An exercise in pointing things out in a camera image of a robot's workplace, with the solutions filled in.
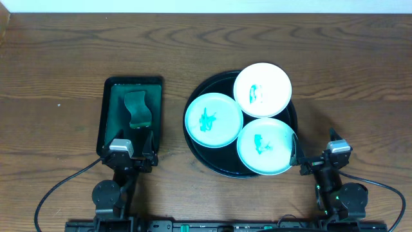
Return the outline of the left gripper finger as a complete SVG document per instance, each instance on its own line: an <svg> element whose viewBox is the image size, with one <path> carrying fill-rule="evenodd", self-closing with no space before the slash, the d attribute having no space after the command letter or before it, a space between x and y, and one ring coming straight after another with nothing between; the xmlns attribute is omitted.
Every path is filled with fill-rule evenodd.
<svg viewBox="0 0 412 232"><path fill-rule="evenodd" d="M151 130L147 134L147 138L144 142L144 146L142 148L142 155L145 158L154 158L155 157L154 135L153 135L153 132Z"/></svg>
<svg viewBox="0 0 412 232"><path fill-rule="evenodd" d="M124 130L120 129L118 130L118 132L116 133L116 135L113 137L113 139L111 140L111 145L119 145L122 144L124 140Z"/></svg>

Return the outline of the green scrubbing sponge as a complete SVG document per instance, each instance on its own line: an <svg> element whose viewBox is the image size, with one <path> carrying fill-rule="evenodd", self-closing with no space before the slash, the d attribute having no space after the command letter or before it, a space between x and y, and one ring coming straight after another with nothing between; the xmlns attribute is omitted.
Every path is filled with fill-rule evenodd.
<svg viewBox="0 0 412 232"><path fill-rule="evenodd" d="M131 115L130 128L144 128L152 124L152 114L145 103L145 91L126 93L124 104Z"/></svg>

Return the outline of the mint plate front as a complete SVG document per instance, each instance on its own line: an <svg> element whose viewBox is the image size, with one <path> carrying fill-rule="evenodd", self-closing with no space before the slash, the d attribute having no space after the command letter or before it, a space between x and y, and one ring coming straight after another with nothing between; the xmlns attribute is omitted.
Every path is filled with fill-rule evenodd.
<svg viewBox="0 0 412 232"><path fill-rule="evenodd" d="M236 148L242 163L260 175L278 175L291 168L295 132L273 118L256 119L238 135Z"/></svg>

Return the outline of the mint plate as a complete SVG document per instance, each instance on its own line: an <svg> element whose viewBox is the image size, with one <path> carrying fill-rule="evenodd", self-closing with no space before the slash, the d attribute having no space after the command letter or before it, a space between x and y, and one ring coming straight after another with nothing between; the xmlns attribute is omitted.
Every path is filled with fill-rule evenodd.
<svg viewBox="0 0 412 232"><path fill-rule="evenodd" d="M278 175L291 168L295 132L273 118L256 119L238 135L236 148L242 163L260 175Z"/></svg>
<svg viewBox="0 0 412 232"><path fill-rule="evenodd" d="M221 148L235 141L243 128L238 103L222 93L206 93L193 100L184 124L190 138L206 148Z"/></svg>

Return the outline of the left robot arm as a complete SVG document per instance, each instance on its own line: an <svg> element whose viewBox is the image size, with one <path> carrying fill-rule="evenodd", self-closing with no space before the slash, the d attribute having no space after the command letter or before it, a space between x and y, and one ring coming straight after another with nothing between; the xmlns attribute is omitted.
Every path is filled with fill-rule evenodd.
<svg viewBox="0 0 412 232"><path fill-rule="evenodd" d="M102 163L114 171L111 180L99 182L93 189L95 204L93 231L147 231L148 222L130 212L139 174L152 172L158 165L153 131L144 133L141 150L132 140L118 133L102 147Z"/></svg>

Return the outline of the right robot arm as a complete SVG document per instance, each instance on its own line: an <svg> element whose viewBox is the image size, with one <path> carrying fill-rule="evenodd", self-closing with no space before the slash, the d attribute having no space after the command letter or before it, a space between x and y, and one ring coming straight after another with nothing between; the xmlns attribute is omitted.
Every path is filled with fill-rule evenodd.
<svg viewBox="0 0 412 232"><path fill-rule="evenodd" d="M290 165L300 167L300 175L313 175L317 204L325 216L317 225L323 230L333 224L354 224L366 216L368 189L358 183L342 183L339 170L349 163L352 147L334 129L330 142L317 157L307 157L296 135L292 136Z"/></svg>

